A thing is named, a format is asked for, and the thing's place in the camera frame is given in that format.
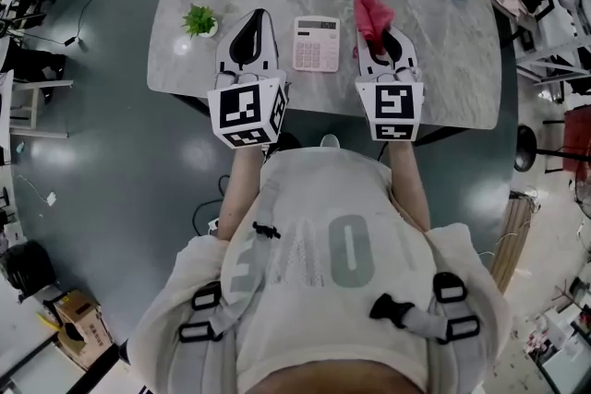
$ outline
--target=gray marble surface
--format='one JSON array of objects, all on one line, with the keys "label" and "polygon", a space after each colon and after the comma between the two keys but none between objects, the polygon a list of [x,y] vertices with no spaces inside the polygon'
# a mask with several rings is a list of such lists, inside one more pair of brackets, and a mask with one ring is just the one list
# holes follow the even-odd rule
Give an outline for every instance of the gray marble surface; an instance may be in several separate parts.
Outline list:
[{"label": "gray marble surface", "polygon": [[[489,0],[383,0],[395,11],[394,25],[416,46],[425,83],[421,122],[492,128],[501,99],[501,53]],[[188,48],[182,17],[190,5],[209,6],[220,22],[210,39],[194,37]],[[289,107],[363,115],[354,81],[358,63],[353,0],[160,0],[152,27],[148,86],[204,98],[214,87],[217,41],[236,20],[262,7],[272,16],[279,65],[291,82]],[[305,73],[292,67],[294,18],[325,15],[341,20],[337,73]]]}]

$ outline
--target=cardboard box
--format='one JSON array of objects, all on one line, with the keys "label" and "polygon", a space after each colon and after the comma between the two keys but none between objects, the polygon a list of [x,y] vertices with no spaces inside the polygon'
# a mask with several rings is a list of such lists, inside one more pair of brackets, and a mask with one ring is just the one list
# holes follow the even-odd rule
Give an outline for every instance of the cardboard box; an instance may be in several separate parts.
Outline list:
[{"label": "cardboard box", "polygon": [[55,303],[64,326],[57,334],[60,348],[82,369],[88,369],[113,344],[101,307],[80,291]]}]

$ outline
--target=backpack buckle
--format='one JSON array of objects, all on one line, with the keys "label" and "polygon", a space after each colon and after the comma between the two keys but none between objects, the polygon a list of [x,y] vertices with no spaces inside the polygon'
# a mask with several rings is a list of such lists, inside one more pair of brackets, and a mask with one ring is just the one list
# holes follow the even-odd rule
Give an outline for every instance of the backpack buckle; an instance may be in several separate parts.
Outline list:
[{"label": "backpack buckle", "polygon": [[389,294],[384,293],[371,307],[369,318],[374,318],[376,320],[389,318],[397,328],[404,329],[406,328],[406,325],[403,323],[404,316],[414,306],[415,305],[411,302],[394,302]]},{"label": "backpack buckle", "polygon": [[454,318],[447,322],[445,340],[438,339],[440,345],[447,345],[450,341],[457,341],[476,337],[480,334],[480,320],[477,316]]},{"label": "backpack buckle", "polygon": [[213,281],[199,289],[191,300],[191,307],[195,312],[215,307],[222,298],[222,284]]},{"label": "backpack buckle", "polygon": [[259,225],[255,221],[252,222],[252,228],[255,232],[265,235],[267,238],[281,238],[279,232],[275,227],[269,227],[267,225]]},{"label": "backpack buckle", "polygon": [[433,292],[440,304],[462,302],[468,295],[464,282],[451,272],[438,272],[435,275]]},{"label": "backpack buckle", "polygon": [[209,321],[195,324],[183,324],[178,328],[178,340],[181,343],[193,343],[195,341],[219,341],[223,337],[216,335]]}]

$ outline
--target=black bag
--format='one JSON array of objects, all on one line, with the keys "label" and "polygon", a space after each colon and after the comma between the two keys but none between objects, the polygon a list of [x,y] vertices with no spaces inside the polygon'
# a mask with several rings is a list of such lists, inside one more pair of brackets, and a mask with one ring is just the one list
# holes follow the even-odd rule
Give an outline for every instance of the black bag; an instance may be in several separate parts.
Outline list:
[{"label": "black bag", "polygon": [[37,242],[12,246],[0,257],[0,272],[19,290],[20,301],[55,282],[55,272],[47,252]]}]

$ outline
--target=white pot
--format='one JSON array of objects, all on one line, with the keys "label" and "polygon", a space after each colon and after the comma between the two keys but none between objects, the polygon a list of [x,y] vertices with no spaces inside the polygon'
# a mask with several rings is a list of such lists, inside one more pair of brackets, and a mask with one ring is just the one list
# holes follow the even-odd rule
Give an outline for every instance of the white pot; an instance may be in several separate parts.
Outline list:
[{"label": "white pot", "polygon": [[209,30],[207,33],[200,33],[199,36],[201,38],[211,38],[213,35],[215,35],[218,31],[218,20],[216,20],[215,18],[213,19],[213,27],[211,27],[211,30]]}]

